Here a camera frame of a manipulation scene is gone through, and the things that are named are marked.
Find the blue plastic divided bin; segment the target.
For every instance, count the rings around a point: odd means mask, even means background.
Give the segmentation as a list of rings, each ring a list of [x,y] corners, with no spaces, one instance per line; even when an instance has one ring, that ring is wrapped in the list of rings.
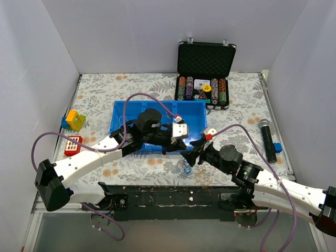
[[[201,101],[163,101],[162,102],[173,114],[179,114],[188,126],[188,138],[183,142],[187,146],[187,150],[191,151],[191,141],[198,140],[201,132],[207,127],[205,103]],[[110,133],[119,129],[123,125],[123,107],[124,101],[116,101],[113,107],[111,118]],[[138,115],[147,108],[159,111],[162,115],[161,122],[170,124],[174,122],[172,116],[167,113],[156,101],[129,101],[126,110],[126,120],[137,119]]]

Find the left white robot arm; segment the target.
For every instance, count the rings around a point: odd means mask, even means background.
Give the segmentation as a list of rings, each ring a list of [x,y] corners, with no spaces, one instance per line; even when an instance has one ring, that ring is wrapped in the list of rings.
[[[36,169],[35,186],[47,211],[68,203],[90,203],[105,210],[112,198],[102,185],[82,185],[78,180],[91,171],[142,148],[145,143],[162,147],[162,153],[184,151],[188,127],[178,115],[171,124],[162,124],[159,111],[148,108],[135,120],[125,121],[102,141],[84,151],[54,163],[44,160]]]

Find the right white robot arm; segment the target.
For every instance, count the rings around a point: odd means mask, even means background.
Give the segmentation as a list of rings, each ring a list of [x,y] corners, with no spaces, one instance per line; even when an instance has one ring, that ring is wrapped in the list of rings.
[[[335,187],[326,190],[287,180],[277,179],[259,165],[243,159],[233,145],[216,150],[213,144],[194,141],[191,151],[181,155],[190,166],[206,162],[221,172],[231,175],[240,187],[238,204],[248,209],[253,205],[296,215],[315,225],[330,236],[335,236]]]

